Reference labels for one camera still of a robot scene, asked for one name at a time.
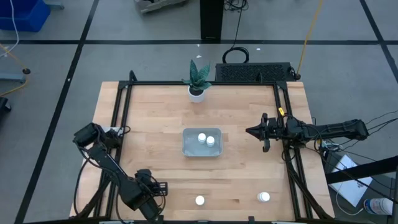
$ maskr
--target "potted plant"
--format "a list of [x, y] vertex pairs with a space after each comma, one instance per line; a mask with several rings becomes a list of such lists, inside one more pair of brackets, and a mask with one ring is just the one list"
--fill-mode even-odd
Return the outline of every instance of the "potted plant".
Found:
[[189, 80], [182, 81], [188, 85], [189, 98], [194, 103], [200, 103], [205, 99], [205, 90], [211, 86], [206, 82], [206, 78], [210, 72], [210, 65], [204, 66], [199, 72], [195, 62], [191, 60]]

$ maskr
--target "white pot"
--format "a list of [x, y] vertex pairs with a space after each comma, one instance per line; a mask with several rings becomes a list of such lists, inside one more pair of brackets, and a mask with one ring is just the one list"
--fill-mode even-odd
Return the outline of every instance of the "white pot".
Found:
[[189, 95], [189, 99], [190, 99], [193, 103], [200, 103], [200, 102], [202, 102], [202, 101], [205, 99], [205, 92], [206, 92], [206, 90], [203, 90], [203, 93], [201, 93], [201, 95], [195, 96], [195, 95], [192, 95], [192, 94], [189, 92], [189, 88], [190, 88], [190, 86], [188, 86], [188, 95]]

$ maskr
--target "plastic bottle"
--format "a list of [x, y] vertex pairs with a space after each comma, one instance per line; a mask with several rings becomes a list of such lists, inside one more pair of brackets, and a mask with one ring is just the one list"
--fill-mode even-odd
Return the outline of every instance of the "plastic bottle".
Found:
[[196, 197], [195, 202], [197, 205], [203, 205], [205, 203], [205, 198], [199, 195]]
[[269, 193], [267, 193], [267, 192], [261, 192], [261, 193], [259, 193], [259, 194], [257, 195], [257, 199], [258, 199], [260, 202], [268, 202], [269, 199], [270, 199]]
[[206, 134], [200, 133], [200, 134], [198, 135], [198, 141], [199, 141], [200, 144], [205, 143], [205, 141], [206, 141]]
[[363, 207], [370, 214], [392, 215], [392, 202], [386, 198], [366, 199]]
[[214, 138], [211, 137], [211, 136], [208, 136], [207, 140], [206, 140], [206, 143], [207, 143], [208, 147], [213, 147], [214, 146]]

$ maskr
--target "green leaves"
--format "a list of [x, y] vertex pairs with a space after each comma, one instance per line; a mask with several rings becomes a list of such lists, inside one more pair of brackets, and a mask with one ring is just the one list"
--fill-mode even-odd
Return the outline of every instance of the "green leaves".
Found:
[[203, 85], [199, 86], [199, 90], [206, 90], [207, 88], [211, 87], [211, 83], [205, 82]]
[[199, 80], [197, 65], [195, 65], [193, 60], [191, 60], [189, 68], [189, 79], [191, 80], [191, 83], [196, 83]]
[[190, 71], [189, 71], [189, 80], [184, 80], [182, 81], [185, 84], [189, 84], [192, 86], [192, 88], [196, 90], [206, 90], [211, 86], [210, 83], [206, 82], [206, 78], [210, 73], [210, 64], [204, 66], [199, 72], [197, 69], [197, 66], [195, 65], [195, 62], [191, 60], [190, 63]]

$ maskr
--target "white paper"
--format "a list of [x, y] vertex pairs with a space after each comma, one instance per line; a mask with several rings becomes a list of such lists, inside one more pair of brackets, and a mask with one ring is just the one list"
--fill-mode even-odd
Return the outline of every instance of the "white paper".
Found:
[[[344, 170], [348, 169], [351, 167], [356, 167], [357, 165], [355, 164], [354, 161], [352, 161], [347, 155], [344, 155], [341, 159], [340, 162], [337, 163], [336, 167]], [[332, 172], [337, 172], [339, 171], [338, 169], [334, 168]], [[365, 177], [362, 179], [359, 179], [363, 183], [369, 185], [372, 182], [371, 177]], [[343, 198], [345, 198], [350, 204], [352, 204], [354, 207], [357, 206], [358, 202], [361, 200], [362, 196], [365, 194], [365, 191], [367, 189], [366, 186], [360, 184], [356, 180], [348, 180], [344, 182], [338, 182], [334, 184], [330, 184], [330, 187], [332, 187], [336, 192], [339, 192], [339, 195], [341, 195]]]

